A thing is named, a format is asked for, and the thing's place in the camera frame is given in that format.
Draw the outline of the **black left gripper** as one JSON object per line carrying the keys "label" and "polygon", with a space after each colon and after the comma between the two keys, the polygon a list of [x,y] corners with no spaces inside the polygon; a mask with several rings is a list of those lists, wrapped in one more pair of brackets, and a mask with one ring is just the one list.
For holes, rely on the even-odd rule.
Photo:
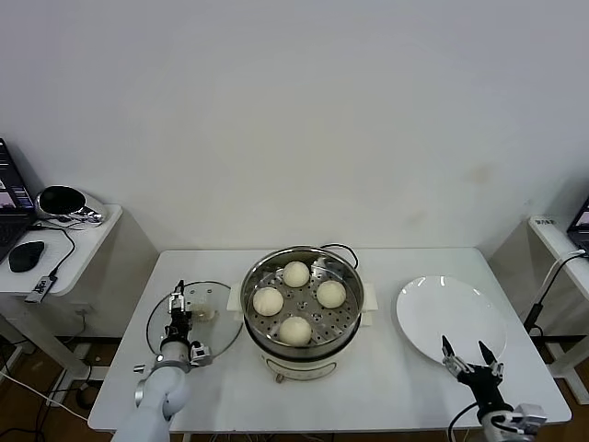
{"label": "black left gripper", "polygon": [[191,312],[186,311],[184,290],[184,280],[180,279],[174,290],[169,294],[168,313],[171,315],[171,322],[165,327],[166,338],[164,343],[189,343],[188,333],[191,330]]}

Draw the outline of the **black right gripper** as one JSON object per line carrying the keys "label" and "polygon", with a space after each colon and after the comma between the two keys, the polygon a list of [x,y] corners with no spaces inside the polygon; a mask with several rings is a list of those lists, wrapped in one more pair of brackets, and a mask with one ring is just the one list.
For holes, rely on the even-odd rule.
{"label": "black right gripper", "polygon": [[443,365],[456,378],[470,388],[480,413],[512,410],[499,391],[502,382],[503,363],[497,361],[493,351],[478,341],[486,366],[471,366],[457,356],[445,335],[442,336]]}

